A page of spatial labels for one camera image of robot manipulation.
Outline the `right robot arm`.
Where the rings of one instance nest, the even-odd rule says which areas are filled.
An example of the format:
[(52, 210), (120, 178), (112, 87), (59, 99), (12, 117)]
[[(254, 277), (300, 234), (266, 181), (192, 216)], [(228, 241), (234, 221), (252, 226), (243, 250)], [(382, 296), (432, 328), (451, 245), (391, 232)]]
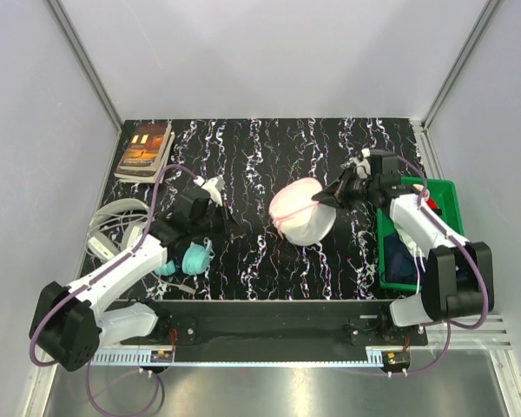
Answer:
[(363, 149), (354, 165), (312, 197), (335, 209), (351, 209), (358, 201), (368, 201), (423, 251), (422, 289), (393, 301), (389, 315), (377, 322), (378, 337), (391, 345), (405, 338), (412, 326), (444, 321), (477, 329), (494, 306), (491, 248), (457, 233), (430, 208), (423, 189), (402, 182), (399, 164), (405, 161), (391, 151)]

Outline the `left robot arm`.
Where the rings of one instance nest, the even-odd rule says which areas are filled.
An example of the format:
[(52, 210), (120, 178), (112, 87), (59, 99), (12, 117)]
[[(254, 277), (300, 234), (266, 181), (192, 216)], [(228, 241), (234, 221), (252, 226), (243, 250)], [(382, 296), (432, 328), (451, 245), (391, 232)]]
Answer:
[(209, 267), (216, 238), (234, 239), (241, 231), (222, 198), (221, 178), (194, 185), (174, 200), (165, 216), (148, 222), (141, 236), (95, 271), (66, 286), (53, 281), (39, 295), (30, 327), (30, 359), (36, 350), (69, 372), (90, 362), (100, 348), (144, 338), (164, 342), (172, 334), (171, 314), (159, 303), (111, 305), (150, 274), (201, 275)]

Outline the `white pink mesh laundry bag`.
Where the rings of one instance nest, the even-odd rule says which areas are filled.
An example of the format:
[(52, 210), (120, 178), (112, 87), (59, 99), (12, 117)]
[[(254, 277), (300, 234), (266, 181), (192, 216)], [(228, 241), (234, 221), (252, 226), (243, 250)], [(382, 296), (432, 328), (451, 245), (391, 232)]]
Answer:
[(268, 213), (280, 237), (301, 247), (318, 244), (326, 237), (335, 223), (337, 210), (312, 199), (322, 190), (316, 178), (304, 177), (274, 196)]

